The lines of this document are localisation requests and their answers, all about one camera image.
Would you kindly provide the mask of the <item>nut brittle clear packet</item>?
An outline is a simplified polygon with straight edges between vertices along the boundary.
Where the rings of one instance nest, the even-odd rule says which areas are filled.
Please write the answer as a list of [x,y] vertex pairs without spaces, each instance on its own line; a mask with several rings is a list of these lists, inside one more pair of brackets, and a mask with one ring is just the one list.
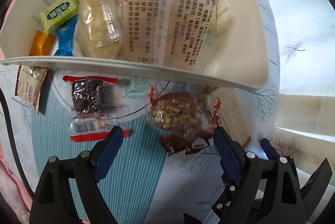
[[219,124],[221,100],[188,91],[158,92],[151,86],[144,120],[152,126],[187,139],[212,134]]

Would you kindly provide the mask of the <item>dark date cake red-strip packet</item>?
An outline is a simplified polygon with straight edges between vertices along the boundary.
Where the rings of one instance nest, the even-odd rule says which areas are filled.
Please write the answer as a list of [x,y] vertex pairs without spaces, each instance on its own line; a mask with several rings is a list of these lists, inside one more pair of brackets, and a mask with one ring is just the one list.
[[117,124],[118,111],[114,86],[117,78],[102,76],[64,75],[62,80],[72,85],[73,118],[70,140],[76,143],[100,141]]

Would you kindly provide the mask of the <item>Lipo red white snack packet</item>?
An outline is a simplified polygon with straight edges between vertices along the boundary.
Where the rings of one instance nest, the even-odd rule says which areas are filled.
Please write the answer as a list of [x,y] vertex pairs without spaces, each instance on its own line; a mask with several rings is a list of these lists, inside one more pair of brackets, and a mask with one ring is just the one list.
[[39,113],[41,89],[48,69],[20,65],[17,72],[14,95],[23,99]]

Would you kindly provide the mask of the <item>blue foil snack packet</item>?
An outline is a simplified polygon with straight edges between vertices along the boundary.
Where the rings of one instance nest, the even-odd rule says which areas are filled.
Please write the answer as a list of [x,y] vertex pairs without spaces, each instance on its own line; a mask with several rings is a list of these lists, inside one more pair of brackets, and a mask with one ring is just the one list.
[[54,56],[73,56],[73,38],[78,17],[74,16],[57,29],[58,46]]

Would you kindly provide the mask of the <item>clear bag with printed text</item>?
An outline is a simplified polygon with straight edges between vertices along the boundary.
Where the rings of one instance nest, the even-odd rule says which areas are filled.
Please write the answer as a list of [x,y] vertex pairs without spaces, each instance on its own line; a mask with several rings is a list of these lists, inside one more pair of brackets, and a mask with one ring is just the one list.
[[191,71],[222,0],[119,0],[125,59]]

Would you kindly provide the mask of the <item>clear bag pale cake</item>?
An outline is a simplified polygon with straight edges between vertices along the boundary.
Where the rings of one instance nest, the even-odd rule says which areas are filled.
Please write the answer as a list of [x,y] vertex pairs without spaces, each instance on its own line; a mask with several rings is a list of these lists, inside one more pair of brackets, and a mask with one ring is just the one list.
[[74,34],[76,54],[122,60],[124,39],[119,0],[81,0]]

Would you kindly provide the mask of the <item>green snack packet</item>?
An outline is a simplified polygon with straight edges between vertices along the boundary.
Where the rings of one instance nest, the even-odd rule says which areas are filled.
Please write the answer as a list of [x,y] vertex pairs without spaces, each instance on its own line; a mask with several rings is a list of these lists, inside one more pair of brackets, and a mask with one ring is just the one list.
[[80,0],[57,0],[39,14],[43,31],[49,36],[58,27],[78,14]]

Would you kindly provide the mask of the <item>wafer biscuit pack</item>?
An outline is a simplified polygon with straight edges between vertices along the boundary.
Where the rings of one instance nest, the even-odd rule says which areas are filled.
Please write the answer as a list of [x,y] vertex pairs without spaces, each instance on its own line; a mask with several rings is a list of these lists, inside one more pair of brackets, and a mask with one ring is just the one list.
[[222,127],[234,141],[243,148],[251,142],[251,132],[236,90],[230,87],[206,87],[204,94],[208,96],[208,106],[218,108],[218,118]]

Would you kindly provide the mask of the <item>small brown chocolate packet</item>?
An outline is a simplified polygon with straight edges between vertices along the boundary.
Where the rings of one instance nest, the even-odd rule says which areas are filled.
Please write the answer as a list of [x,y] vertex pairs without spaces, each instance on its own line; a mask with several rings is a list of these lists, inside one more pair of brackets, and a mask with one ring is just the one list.
[[181,135],[169,134],[159,138],[161,146],[164,148],[168,156],[184,151],[186,155],[200,152],[210,146],[212,133],[201,133],[191,139]]

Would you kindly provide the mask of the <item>pink quilted blanket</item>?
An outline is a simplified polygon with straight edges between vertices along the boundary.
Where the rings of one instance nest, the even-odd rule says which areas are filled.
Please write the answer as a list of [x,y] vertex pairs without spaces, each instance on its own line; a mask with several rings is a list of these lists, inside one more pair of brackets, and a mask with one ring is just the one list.
[[[28,186],[35,189],[38,174],[31,138],[32,109],[20,97],[14,95],[17,71],[17,65],[1,65],[1,90],[9,108],[15,147],[21,167]],[[9,217],[13,217],[15,223],[29,223],[32,200],[19,174],[18,165],[15,163],[4,110],[1,110],[1,201],[7,203]]]

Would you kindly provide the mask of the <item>white leaf-print bedsheet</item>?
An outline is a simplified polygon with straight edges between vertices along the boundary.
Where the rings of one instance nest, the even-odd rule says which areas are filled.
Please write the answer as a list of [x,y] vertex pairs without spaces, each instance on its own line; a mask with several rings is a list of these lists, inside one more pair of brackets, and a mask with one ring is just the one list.
[[[256,91],[235,89],[250,132],[251,150],[269,137],[275,107],[260,112],[260,101],[279,94],[280,60],[277,32],[268,0],[257,0],[265,25],[269,53],[269,80]],[[70,140],[70,114],[65,104],[63,72],[50,72],[43,84],[43,111],[32,109],[31,138],[38,177],[47,159],[76,156],[93,142]],[[192,155],[168,156],[158,139],[163,133],[143,118],[128,123],[131,134],[124,139],[107,177],[99,183],[101,193],[119,223],[182,223],[188,213],[204,223],[216,223],[211,205],[223,191],[222,168],[213,145]]]

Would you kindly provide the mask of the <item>white floral curtain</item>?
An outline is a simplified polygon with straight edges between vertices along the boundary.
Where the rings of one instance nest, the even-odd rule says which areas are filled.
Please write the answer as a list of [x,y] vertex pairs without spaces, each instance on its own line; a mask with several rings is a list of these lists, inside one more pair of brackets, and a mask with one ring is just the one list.
[[279,42],[273,139],[301,176],[334,163],[334,8],[328,0],[269,0]]

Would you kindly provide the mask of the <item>white plastic storage bin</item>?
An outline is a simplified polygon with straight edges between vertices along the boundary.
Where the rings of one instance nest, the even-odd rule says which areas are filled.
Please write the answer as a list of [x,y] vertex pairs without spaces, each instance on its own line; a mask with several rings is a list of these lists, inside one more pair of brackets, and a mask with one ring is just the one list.
[[122,60],[31,56],[39,14],[54,1],[16,0],[1,29],[3,64],[242,89],[259,89],[268,79],[257,0],[121,0]]

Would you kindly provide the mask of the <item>orange snack packet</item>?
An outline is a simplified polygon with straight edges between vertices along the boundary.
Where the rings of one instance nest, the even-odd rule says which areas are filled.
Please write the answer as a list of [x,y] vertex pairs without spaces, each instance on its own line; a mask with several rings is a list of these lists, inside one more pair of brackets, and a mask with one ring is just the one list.
[[36,31],[30,48],[30,56],[48,56],[56,37],[53,34],[46,35],[44,31]]

